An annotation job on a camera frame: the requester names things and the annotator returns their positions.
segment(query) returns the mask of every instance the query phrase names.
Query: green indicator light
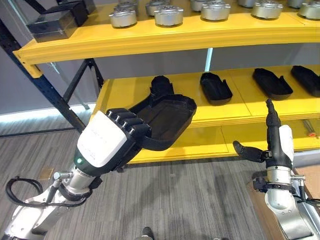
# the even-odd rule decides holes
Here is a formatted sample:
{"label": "green indicator light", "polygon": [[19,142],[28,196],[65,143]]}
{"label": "green indicator light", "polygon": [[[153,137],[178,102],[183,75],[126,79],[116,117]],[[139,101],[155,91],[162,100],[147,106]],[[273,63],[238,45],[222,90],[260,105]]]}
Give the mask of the green indicator light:
{"label": "green indicator light", "polygon": [[78,164],[82,164],[84,161],[83,161],[81,158],[78,158],[78,159],[76,160],[76,162],[77,162]]}

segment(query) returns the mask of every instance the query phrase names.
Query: black cable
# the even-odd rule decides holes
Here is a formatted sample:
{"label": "black cable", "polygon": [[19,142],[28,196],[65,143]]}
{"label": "black cable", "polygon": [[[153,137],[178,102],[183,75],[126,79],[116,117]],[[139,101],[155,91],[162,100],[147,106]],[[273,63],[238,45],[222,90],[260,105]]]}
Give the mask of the black cable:
{"label": "black cable", "polygon": [[73,208],[73,207],[78,207],[84,204],[87,200],[85,198],[82,202],[75,203],[75,204],[68,204],[68,203],[47,203],[47,202],[40,202],[40,203],[27,203],[24,201],[21,201],[16,197],[16,195],[12,192],[12,186],[16,182],[26,182],[28,184],[31,184],[34,186],[38,194],[42,194],[43,188],[40,182],[34,179],[28,179],[28,178],[20,178],[19,176],[16,176],[15,178],[10,179],[5,186],[5,193],[8,196],[9,200],[13,202],[16,205],[23,206],[23,207],[30,207],[30,208],[45,208],[45,207],[54,207],[54,206],[59,206],[59,207],[67,207],[67,208]]}
{"label": "black cable", "polygon": [[318,198],[307,198],[306,200],[303,200],[300,196],[298,195],[293,195],[295,198],[298,198],[300,200],[296,201],[298,204],[300,203],[306,203],[309,204],[315,208],[320,208],[320,199]]}

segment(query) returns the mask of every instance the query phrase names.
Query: white wall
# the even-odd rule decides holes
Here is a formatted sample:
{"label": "white wall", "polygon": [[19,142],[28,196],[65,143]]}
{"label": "white wall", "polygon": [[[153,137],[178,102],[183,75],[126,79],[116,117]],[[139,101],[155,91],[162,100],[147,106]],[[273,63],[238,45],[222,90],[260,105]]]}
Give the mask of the white wall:
{"label": "white wall", "polygon": [[[37,13],[18,0],[29,19]],[[39,0],[45,8],[56,4],[55,0]],[[96,4],[114,3],[117,0],[95,0]],[[0,1],[0,18],[23,46],[32,37],[17,18],[7,0]],[[206,49],[135,54],[97,58],[96,62],[105,79],[153,76],[201,72],[206,61]],[[320,64],[320,43],[274,44],[239,47],[223,47],[213,50],[211,70],[266,67],[276,65]],[[51,107],[51,104],[29,82],[18,67],[0,49],[0,114]],[[81,64],[81,60],[60,62],[59,66],[69,81]],[[47,64],[41,64],[45,76],[63,94],[67,85]],[[77,91],[84,102],[95,102],[96,94],[89,72],[81,79]],[[78,101],[71,99],[70,104]]]}

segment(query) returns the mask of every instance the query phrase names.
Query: person's shoe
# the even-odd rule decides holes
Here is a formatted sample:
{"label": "person's shoe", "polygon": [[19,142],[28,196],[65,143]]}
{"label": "person's shoe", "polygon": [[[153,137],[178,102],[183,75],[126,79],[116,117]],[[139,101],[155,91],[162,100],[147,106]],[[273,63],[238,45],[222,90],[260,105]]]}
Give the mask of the person's shoe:
{"label": "person's shoe", "polygon": [[142,235],[147,235],[148,237],[152,238],[152,240],[155,240],[154,233],[152,232],[151,228],[148,226],[142,230]]}

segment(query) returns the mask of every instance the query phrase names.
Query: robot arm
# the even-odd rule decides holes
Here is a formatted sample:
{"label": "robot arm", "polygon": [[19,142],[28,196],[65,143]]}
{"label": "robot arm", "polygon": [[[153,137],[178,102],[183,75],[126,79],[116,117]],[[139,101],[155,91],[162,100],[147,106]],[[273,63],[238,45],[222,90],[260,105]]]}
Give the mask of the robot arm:
{"label": "robot arm", "polygon": [[240,157],[256,163],[266,163],[267,178],[258,177],[253,181],[254,189],[265,193],[265,203],[273,211],[283,234],[289,240],[318,240],[319,235],[312,225],[302,216],[297,207],[294,194],[296,189],[292,181],[299,182],[301,202],[305,202],[303,175],[292,175],[294,145],[292,130],[288,125],[281,125],[271,99],[266,101],[268,115],[267,143],[268,150],[242,146],[233,142],[234,149]]}
{"label": "robot arm", "polygon": [[[101,175],[128,163],[142,149],[142,139],[150,136],[150,126],[124,108],[106,115],[98,111],[78,139],[71,170],[56,172],[45,191],[32,179],[16,177],[7,183],[9,199],[19,206],[2,240],[43,240],[63,214],[85,203],[102,182]],[[19,200],[11,190],[18,181],[33,185],[39,195]]]}

